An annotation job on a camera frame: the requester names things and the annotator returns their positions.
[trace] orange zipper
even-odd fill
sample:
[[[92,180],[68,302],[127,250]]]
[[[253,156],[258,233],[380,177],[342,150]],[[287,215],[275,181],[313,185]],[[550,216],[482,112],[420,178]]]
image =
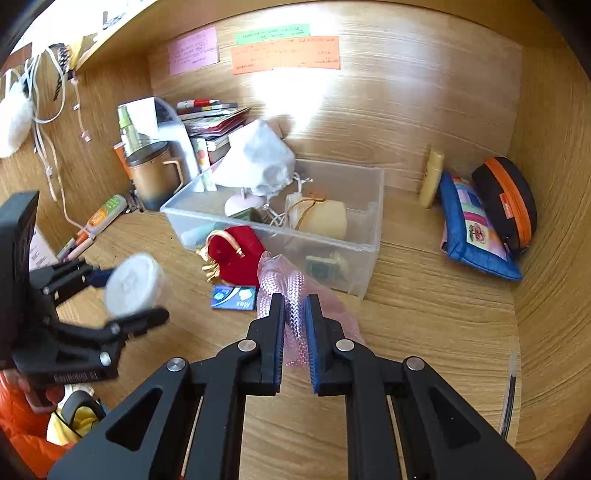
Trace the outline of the orange zipper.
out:
[[[531,222],[530,214],[527,212],[527,207],[521,197],[521,193],[511,179],[511,176],[496,158],[491,157],[487,159],[485,165],[490,169],[501,185],[501,188],[506,193],[506,198],[509,201],[513,215],[515,215],[519,245],[521,248],[525,248],[531,240]]]

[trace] mug handle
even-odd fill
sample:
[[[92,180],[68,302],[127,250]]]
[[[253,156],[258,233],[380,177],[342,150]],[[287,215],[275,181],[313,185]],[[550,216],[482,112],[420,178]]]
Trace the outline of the mug handle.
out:
[[[162,162],[163,165],[170,165],[172,163],[174,163],[177,166],[178,177],[181,181],[181,183],[178,185],[178,188],[173,192],[173,195],[176,195],[178,193],[178,191],[183,188],[183,185],[184,185],[183,169],[182,169],[181,164],[178,160],[169,160],[169,161]]]

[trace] charging cable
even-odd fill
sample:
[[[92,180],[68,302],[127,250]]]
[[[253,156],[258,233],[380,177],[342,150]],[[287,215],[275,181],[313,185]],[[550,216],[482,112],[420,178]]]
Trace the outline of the charging cable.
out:
[[[55,165],[55,170],[56,170],[56,174],[57,174],[57,181],[58,181],[59,187],[60,187],[61,205],[63,208],[64,218],[66,219],[66,221],[68,221],[68,223],[75,226],[78,230],[82,230],[82,231],[85,231],[88,233],[88,231],[86,230],[86,228],[84,226],[82,226],[79,223],[72,220],[67,213],[66,197],[64,194],[64,186],[63,186],[63,182],[61,179],[60,166],[59,166],[59,161],[57,159],[56,148],[55,148],[55,145],[53,144],[53,142],[51,141],[51,139],[49,138],[49,136],[43,131],[43,127],[42,127],[42,125],[47,125],[47,124],[53,122],[54,120],[56,120],[63,112],[64,106],[66,104],[66,82],[64,79],[64,72],[61,69],[60,65],[58,64],[53,51],[50,48],[46,48],[46,52],[49,54],[51,62],[53,63],[53,66],[56,68],[56,70],[60,76],[60,79],[61,79],[61,106],[60,106],[58,113],[53,118],[47,119],[47,120],[39,118],[39,109],[40,109],[40,102],[41,101],[40,101],[40,95],[39,95],[39,88],[37,86],[37,70],[39,68],[39,64],[41,63],[41,56],[43,54],[40,54],[37,57],[33,58],[31,60],[30,64],[27,60],[25,62],[25,73],[23,74],[23,78],[28,83],[29,98],[33,102],[33,112],[34,112],[34,114],[33,114],[33,140],[35,142],[35,151],[37,152],[37,155],[39,156],[39,158],[41,159],[41,162],[43,163],[43,167],[45,169],[45,174],[47,177],[47,183],[49,186],[49,191],[51,193],[51,197],[53,198],[54,202],[57,202],[58,201],[57,195],[56,195],[55,190],[53,188],[53,167],[48,162],[47,151],[46,151],[46,147],[45,147],[45,141],[47,141],[49,143],[49,146],[51,148],[51,153],[53,155],[53,163]],[[80,96],[78,93],[77,85],[75,85],[75,84],[74,84],[74,89],[76,91],[76,97],[77,97],[77,101],[78,101],[78,104],[77,104],[78,108],[74,107],[74,109],[77,110],[79,124],[80,124],[81,129],[83,129],[82,116],[80,114]],[[87,142],[90,141],[90,136],[88,135],[88,132],[85,131],[84,129],[83,129],[83,138]]]

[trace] brown mug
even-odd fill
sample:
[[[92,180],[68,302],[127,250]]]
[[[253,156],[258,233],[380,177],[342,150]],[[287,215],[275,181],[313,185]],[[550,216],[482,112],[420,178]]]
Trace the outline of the brown mug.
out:
[[[183,168],[177,158],[170,156],[168,142],[152,143],[133,152],[127,157],[127,166],[139,197],[148,210],[160,210],[170,197],[183,188]]]

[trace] stack of books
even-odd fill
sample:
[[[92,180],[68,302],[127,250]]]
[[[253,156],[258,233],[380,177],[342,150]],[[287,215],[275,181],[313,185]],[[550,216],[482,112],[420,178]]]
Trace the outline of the stack of books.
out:
[[[237,103],[216,103],[178,110],[190,137],[223,137],[243,125],[249,107]]]

